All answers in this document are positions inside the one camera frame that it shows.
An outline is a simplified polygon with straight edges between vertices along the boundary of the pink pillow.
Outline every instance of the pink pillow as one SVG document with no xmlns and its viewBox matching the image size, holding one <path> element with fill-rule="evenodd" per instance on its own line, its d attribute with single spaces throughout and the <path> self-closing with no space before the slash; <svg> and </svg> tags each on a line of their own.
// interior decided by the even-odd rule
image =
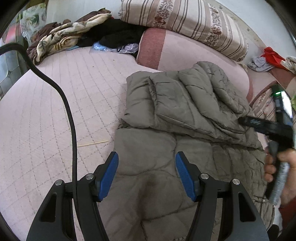
<svg viewBox="0 0 296 241">
<path fill-rule="evenodd" d="M 160 71 L 191 68 L 198 61 L 209 61 L 224 70 L 229 81 L 250 101 L 252 83 L 239 64 L 216 50 L 184 35 L 160 28 L 149 28 L 142 36 L 137 63 Z"/>
</svg>

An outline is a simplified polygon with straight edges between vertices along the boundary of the jacket sleeve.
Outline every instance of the jacket sleeve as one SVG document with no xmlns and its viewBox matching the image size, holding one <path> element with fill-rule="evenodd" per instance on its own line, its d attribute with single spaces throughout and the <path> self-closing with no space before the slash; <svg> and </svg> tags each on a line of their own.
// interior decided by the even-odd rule
<svg viewBox="0 0 296 241">
<path fill-rule="evenodd" d="M 283 228 L 286 228 L 291 219 L 296 214 L 296 197 L 289 202 L 286 206 L 280 206 L 279 211 L 281 213 L 281 217 L 283 219 Z"/>
</svg>

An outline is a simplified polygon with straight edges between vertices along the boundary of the finger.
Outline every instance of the finger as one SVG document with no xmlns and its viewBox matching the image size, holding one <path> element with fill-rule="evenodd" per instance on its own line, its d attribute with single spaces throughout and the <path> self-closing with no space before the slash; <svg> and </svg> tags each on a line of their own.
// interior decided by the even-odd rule
<svg viewBox="0 0 296 241">
<path fill-rule="evenodd" d="M 274 174 L 276 172 L 276 167 L 274 165 L 264 165 L 264 171 L 268 174 Z"/>
<path fill-rule="evenodd" d="M 273 162 L 274 162 L 274 159 L 273 159 L 272 155 L 267 154 L 266 157 L 265 157 L 265 163 L 266 164 L 272 164 Z"/>
<path fill-rule="evenodd" d="M 264 179 L 265 181 L 267 181 L 268 183 L 272 182 L 274 177 L 271 174 L 265 173 L 264 174 Z"/>
<path fill-rule="evenodd" d="M 296 151 L 294 149 L 279 152 L 277 156 L 280 161 L 288 162 L 291 168 L 296 169 Z"/>
</svg>

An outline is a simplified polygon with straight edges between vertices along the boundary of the plastic bag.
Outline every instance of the plastic bag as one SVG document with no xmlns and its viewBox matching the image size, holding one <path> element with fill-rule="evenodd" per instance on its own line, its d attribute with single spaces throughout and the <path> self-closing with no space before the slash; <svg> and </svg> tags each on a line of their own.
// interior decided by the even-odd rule
<svg viewBox="0 0 296 241">
<path fill-rule="evenodd" d="M 104 45 L 101 45 L 99 42 L 93 44 L 92 48 L 94 50 L 101 50 L 106 52 L 116 52 L 116 53 L 135 53 L 139 50 L 139 45 L 134 44 L 127 44 L 126 46 L 122 46 L 120 49 L 111 49 Z"/>
<path fill-rule="evenodd" d="M 32 36 L 46 25 L 46 5 L 40 3 L 24 10 L 20 14 L 22 36 L 29 46 L 33 43 Z"/>
</svg>

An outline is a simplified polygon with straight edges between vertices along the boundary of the quilted mattress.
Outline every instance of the quilted mattress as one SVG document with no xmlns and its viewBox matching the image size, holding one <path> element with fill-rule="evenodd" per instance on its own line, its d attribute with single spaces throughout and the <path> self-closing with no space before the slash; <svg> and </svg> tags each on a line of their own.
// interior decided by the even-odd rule
<svg viewBox="0 0 296 241">
<path fill-rule="evenodd" d="M 113 136 L 125 110 L 126 78 L 137 71 L 130 55 L 63 51 L 38 68 L 57 82 L 70 104 L 77 133 L 78 179 L 93 172 L 113 150 Z M 34 216 L 55 180 L 71 181 L 72 147 L 63 102 L 32 71 L 0 101 L 0 212 L 12 231 L 26 240 Z"/>
</svg>

